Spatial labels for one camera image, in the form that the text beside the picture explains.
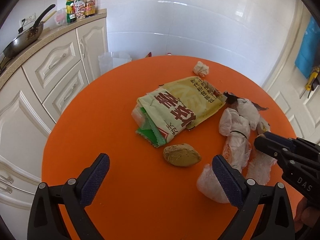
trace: black rubber band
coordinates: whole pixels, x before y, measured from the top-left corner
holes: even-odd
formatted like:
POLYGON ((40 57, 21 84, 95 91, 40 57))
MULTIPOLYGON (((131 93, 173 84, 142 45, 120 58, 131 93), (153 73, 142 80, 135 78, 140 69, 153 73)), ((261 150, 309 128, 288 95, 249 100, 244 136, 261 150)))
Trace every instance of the black rubber band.
POLYGON ((239 132, 239 131, 236 131, 236 130, 234 130, 234 131, 231 131, 231 132, 237 132, 237 133, 240 133, 240 134, 242 134, 246 139, 248 139, 242 132, 239 132))

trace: yellow food packet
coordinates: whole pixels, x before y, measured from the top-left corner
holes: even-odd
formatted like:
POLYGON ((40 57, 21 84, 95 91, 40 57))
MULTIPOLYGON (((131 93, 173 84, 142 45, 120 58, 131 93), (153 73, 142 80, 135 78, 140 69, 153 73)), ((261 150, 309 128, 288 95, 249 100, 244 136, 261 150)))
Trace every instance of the yellow food packet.
POLYGON ((187 77, 164 84, 168 90, 196 115, 196 119, 187 125, 192 129, 214 115, 226 103, 227 97, 206 80, 199 77, 187 77))

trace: countertop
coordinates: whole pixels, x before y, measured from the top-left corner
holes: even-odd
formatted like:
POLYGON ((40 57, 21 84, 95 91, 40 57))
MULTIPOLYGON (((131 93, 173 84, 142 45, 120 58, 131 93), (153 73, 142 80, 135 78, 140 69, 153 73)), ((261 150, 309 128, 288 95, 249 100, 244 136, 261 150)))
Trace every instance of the countertop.
POLYGON ((78 20, 75 23, 67 24, 55 28, 49 31, 43 31, 38 40, 34 43, 30 44, 27 48, 25 48, 22 52, 20 52, 15 58, 13 58, 8 65, 6 66, 6 70, 0 75, 0 89, 4 86, 4 84, 9 80, 12 74, 30 57, 32 57, 36 52, 42 49, 45 45, 49 44, 51 41, 56 38, 62 36, 63 34, 74 30, 77 27, 80 27, 89 22, 93 22, 95 20, 107 17, 107 10, 101 9, 98 11, 98 14, 85 18, 83 20, 78 20))
MULTIPOLYGON (((86 86, 62 113, 48 138, 42 162, 42 180, 55 186, 77 178, 100 153, 109 155, 110 170, 92 204, 86 207, 105 239, 218 239, 236 213, 235 207, 205 197, 196 187, 204 165, 221 154, 226 141, 218 129, 225 107, 168 143, 188 143, 202 156, 200 163, 188 168, 166 162, 164 147, 154 148, 136 134, 138 125, 131 117, 138 97, 159 84, 193 76, 192 69, 199 60, 209 66, 205 79, 218 90, 269 107, 260 113, 272 132, 286 138, 295 136, 280 107, 262 88, 235 70, 209 60, 148 57, 105 73, 86 86)), ((255 137, 252 131, 249 141, 252 143, 255 137)), ((274 165, 268 185, 283 182, 295 210, 301 195, 281 179, 282 173, 274 165)), ((61 212, 71 238, 77 239, 66 209, 61 212)), ((259 215, 253 218, 244 239, 250 239, 259 215)))

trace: brown stone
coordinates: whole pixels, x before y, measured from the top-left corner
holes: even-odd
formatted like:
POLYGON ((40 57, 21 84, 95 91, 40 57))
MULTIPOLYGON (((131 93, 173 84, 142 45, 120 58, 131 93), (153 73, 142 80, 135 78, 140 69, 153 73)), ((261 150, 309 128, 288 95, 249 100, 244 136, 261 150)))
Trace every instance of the brown stone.
POLYGON ((186 143, 167 146, 163 156, 167 162, 179 167, 189 167, 201 161, 200 154, 186 143))

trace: granite countertop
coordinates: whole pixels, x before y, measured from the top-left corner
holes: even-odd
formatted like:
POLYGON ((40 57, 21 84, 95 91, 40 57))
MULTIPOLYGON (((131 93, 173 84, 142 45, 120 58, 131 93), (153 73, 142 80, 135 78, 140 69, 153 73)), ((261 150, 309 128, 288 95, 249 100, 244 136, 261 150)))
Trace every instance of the granite countertop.
POLYGON ((15 58, 11 59, 11 61, 7 64, 5 71, 0 75, 0 89, 4 86, 4 84, 9 80, 12 74, 19 68, 23 63, 25 63, 31 56, 33 56, 36 52, 42 49, 45 45, 55 40, 56 38, 62 36, 63 34, 74 30, 81 25, 87 24, 89 22, 93 22, 95 20, 107 17, 107 10, 101 9, 94 16, 85 18, 83 20, 78 20, 75 23, 67 24, 55 28, 53 30, 46 31, 43 30, 41 36, 34 43, 30 44, 27 48, 25 48, 22 52, 20 52, 15 58))

